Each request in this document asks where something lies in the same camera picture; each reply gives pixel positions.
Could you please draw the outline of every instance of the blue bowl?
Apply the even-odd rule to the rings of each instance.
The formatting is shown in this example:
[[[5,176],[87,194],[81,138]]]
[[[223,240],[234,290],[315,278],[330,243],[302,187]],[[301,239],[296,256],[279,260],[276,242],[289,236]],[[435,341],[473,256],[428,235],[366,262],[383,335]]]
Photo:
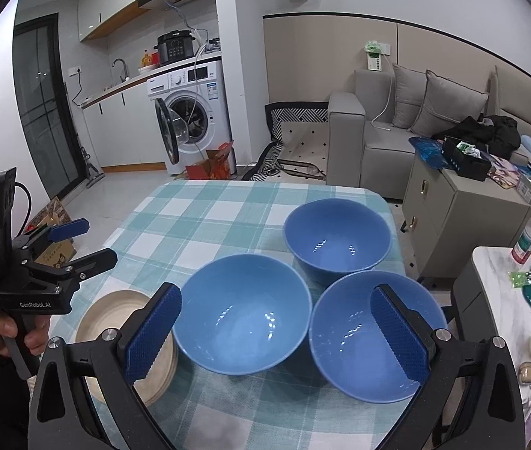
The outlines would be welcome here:
[[[308,202],[294,210],[284,223],[284,239],[305,272],[323,285],[371,269],[391,246],[390,229],[379,214],[338,198]]]
[[[317,301],[309,345],[321,373],[346,395],[367,403],[395,403],[415,394],[370,311],[372,290],[388,284],[433,328],[446,328],[442,309],[421,284],[392,272],[364,270],[331,285]]]
[[[289,265],[254,253],[231,255],[205,265],[184,284],[173,335],[207,370],[254,374],[301,344],[311,307],[305,281]]]

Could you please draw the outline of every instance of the throw pillow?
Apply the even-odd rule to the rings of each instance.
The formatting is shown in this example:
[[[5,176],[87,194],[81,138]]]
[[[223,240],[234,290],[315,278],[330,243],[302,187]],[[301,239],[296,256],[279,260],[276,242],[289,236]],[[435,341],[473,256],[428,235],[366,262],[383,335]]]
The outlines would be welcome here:
[[[488,97],[488,93],[470,89],[427,70],[424,101],[411,131],[422,137],[431,137],[467,117],[477,119]]]
[[[426,73],[406,69],[393,62],[395,108],[393,125],[410,128],[421,108],[426,93]]]

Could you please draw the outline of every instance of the beige plate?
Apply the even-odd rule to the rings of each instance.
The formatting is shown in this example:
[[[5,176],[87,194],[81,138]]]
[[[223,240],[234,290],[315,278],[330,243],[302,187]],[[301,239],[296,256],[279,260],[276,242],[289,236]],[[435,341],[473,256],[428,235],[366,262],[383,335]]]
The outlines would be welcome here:
[[[107,294],[88,308],[75,334],[75,342],[94,340],[107,328],[121,328],[128,316],[135,309],[143,308],[148,301],[149,297],[138,291],[123,290]],[[177,365],[178,348],[170,333],[146,378],[134,383],[144,404],[149,406],[163,395],[173,379]],[[104,403],[96,379],[86,377],[86,383],[90,393]]]

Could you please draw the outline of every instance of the sofa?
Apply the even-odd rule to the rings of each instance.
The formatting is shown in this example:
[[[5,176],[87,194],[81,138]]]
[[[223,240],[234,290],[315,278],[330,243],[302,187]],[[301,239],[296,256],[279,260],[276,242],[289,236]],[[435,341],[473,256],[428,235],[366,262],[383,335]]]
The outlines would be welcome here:
[[[415,153],[409,139],[415,134],[392,123],[394,88],[392,72],[358,69],[354,93],[332,93],[327,184],[361,187],[384,198],[403,199]],[[521,135],[531,136],[531,78],[496,66],[490,73],[487,92],[485,115],[510,116],[517,121]],[[372,125],[372,118],[385,107]],[[521,164],[531,154],[521,147],[512,157]]]

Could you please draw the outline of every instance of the black storage box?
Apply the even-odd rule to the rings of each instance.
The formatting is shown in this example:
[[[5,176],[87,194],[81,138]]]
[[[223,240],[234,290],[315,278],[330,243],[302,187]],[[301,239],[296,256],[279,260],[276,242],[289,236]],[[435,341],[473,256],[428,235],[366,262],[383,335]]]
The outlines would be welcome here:
[[[484,181],[486,174],[490,171],[490,162],[486,159],[465,155],[457,148],[457,144],[460,142],[461,140],[452,136],[445,137],[442,144],[442,156],[458,175],[476,181]]]

